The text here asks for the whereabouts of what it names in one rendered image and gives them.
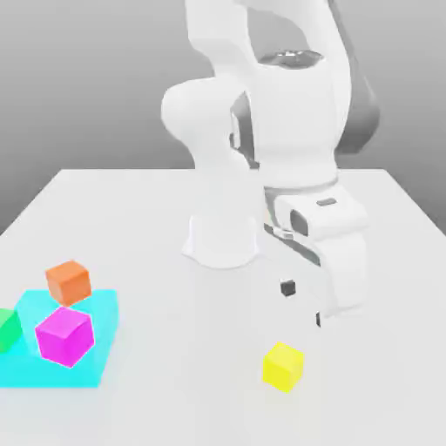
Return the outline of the small orange cube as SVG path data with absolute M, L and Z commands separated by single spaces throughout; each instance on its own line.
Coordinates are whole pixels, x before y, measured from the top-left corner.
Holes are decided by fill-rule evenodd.
M 61 306 L 70 307 L 91 295 L 88 270 L 74 260 L 45 271 L 51 297 Z

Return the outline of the small magenta cube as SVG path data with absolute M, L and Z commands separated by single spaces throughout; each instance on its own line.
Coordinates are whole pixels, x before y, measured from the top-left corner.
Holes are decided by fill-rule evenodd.
M 40 355 L 66 368 L 74 367 L 94 346 L 91 316 L 59 307 L 35 327 Z

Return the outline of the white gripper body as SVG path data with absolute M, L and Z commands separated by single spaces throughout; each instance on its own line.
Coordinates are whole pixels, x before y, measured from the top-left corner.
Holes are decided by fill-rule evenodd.
M 365 225 L 309 222 L 307 234 L 291 226 L 264 224 L 265 255 L 282 282 L 294 281 L 315 299 L 321 317 L 354 310 L 367 295 Z

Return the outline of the small green cube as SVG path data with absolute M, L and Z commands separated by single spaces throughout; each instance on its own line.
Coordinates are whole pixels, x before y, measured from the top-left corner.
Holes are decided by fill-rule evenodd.
M 0 353 L 7 352 L 22 335 L 22 326 L 15 309 L 0 308 Z

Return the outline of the small yellow cube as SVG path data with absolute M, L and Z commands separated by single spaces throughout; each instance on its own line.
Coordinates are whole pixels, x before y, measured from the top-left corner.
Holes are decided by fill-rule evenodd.
M 264 356 L 262 381 L 289 393 L 301 379 L 305 355 L 283 342 L 277 342 Z

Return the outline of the large cyan box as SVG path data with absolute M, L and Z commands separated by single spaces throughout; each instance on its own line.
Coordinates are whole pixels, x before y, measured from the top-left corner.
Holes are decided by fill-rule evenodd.
M 39 353 L 35 327 L 59 304 L 49 291 L 31 289 L 19 298 L 17 311 L 22 335 L 0 353 L 0 388 L 96 388 L 102 378 L 118 328 L 118 295 L 96 289 L 72 308 L 91 316 L 94 346 L 72 368 L 45 360 Z

